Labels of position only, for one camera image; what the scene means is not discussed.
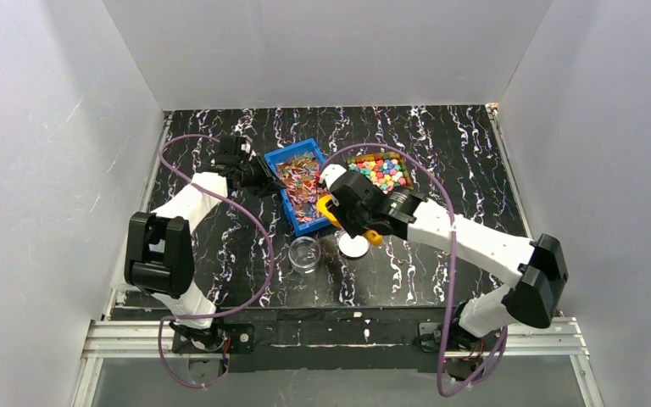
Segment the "blue plastic candy bin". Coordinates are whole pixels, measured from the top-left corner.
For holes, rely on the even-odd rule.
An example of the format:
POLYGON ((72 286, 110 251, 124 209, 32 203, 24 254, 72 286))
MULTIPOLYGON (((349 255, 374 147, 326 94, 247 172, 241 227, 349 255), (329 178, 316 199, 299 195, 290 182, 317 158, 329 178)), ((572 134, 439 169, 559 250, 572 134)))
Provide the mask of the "blue plastic candy bin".
POLYGON ((319 186, 318 175, 325 158, 313 138, 268 152, 266 164, 285 184, 280 191, 286 217, 295 235, 303 235, 328 227, 330 221, 316 208, 326 193, 319 186))

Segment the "yellow plastic scoop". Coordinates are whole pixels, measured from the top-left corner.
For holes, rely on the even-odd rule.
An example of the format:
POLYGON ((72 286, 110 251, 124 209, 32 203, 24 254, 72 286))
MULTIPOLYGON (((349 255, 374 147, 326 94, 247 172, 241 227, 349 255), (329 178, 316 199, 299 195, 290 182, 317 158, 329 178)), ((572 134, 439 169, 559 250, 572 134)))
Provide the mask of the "yellow plastic scoop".
MULTIPOLYGON (((316 208, 318 211, 325 216, 332 225, 334 225, 337 228, 343 229, 343 226, 341 225, 340 221, 336 218, 336 216, 329 210, 328 204, 331 202, 332 196, 330 194, 326 194, 325 196, 319 198, 316 203, 316 208)), ((365 238, 369 243, 375 246, 381 246, 383 243, 383 238, 382 236, 373 230, 367 230, 364 233, 361 234, 361 237, 365 238)))

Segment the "clear glass jar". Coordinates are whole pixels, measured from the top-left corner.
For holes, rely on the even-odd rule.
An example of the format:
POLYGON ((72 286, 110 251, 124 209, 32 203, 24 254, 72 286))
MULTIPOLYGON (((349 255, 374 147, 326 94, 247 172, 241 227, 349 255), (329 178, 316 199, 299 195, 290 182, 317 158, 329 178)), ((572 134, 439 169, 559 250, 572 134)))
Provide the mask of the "clear glass jar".
POLYGON ((298 237, 289 246, 288 258, 295 271, 303 274, 311 273, 320 264, 320 244, 312 237, 298 237))

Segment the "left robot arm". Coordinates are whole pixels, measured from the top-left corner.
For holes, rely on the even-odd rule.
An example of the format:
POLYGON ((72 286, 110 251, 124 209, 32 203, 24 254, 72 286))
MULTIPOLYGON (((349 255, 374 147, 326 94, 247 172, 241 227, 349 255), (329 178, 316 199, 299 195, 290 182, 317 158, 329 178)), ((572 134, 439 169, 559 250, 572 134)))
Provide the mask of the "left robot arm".
POLYGON ((219 204, 229 204, 261 231, 273 270, 275 252, 269 233, 229 195, 240 190, 261 198, 285 187, 264 157, 253 150, 250 137, 229 135, 214 142, 214 155, 192 175, 159 155, 161 164, 186 185, 156 209, 136 212, 130 218, 124 266, 125 282, 165 305, 171 313, 170 328, 206 353, 226 352, 230 336, 222 325, 227 313, 218 311, 194 280, 192 234, 219 204))

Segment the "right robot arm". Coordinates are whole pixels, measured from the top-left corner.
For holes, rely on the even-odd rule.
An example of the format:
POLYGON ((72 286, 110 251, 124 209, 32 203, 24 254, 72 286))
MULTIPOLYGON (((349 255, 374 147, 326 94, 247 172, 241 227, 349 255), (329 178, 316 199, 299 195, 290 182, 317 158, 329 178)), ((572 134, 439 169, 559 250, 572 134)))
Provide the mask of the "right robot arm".
POLYGON ((445 206, 407 187, 383 192, 366 176, 339 164, 326 166, 320 184, 328 197, 318 209, 349 236, 372 242, 395 236, 454 254, 495 276, 501 287, 461 304, 449 333, 479 339, 504 326, 520 323, 550 327, 568 281, 565 254, 558 238, 517 237, 451 215, 445 206))

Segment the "aluminium frame rail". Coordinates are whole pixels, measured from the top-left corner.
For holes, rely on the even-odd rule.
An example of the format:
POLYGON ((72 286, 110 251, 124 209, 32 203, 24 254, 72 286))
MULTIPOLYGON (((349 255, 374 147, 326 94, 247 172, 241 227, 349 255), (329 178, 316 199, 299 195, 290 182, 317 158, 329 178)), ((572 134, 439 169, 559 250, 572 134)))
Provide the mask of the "aluminium frame rail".
POLYGON ((261 317, 231 327, 211 353, 156 321, 100 321, 83 349, 74 406, 600 406, 573 318, 512 326, 499 365, 459 379, 485 351, 450 351, 452 376, 414 345, 434 327, 345 312, 316 320, 261 317))

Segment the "white round jar lid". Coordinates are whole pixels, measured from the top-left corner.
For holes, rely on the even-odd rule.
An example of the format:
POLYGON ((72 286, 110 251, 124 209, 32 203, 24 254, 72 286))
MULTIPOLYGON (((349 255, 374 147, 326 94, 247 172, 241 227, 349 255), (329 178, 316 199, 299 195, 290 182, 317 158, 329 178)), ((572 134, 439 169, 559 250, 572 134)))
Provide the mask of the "white round jar lid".
POLYGON ((346 232, 337 237, 337 247, 340 253, 350 259, 359 259, 370 250, 370 243, 365 237, 350 237, 346 232))

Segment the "square tin of colourful candies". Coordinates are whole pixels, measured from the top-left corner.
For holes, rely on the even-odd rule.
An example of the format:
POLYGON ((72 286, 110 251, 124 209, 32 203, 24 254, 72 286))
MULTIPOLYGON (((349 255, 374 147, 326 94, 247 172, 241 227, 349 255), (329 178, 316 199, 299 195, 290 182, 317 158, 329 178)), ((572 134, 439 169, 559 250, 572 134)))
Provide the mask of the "square tin of colourful candies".
POLYGON ((350 170, 364 175, 384 193, 389 193, 395 187, 414 187, 408 163, 401 154, 361 154, 348 158, 347 163, 350 170))

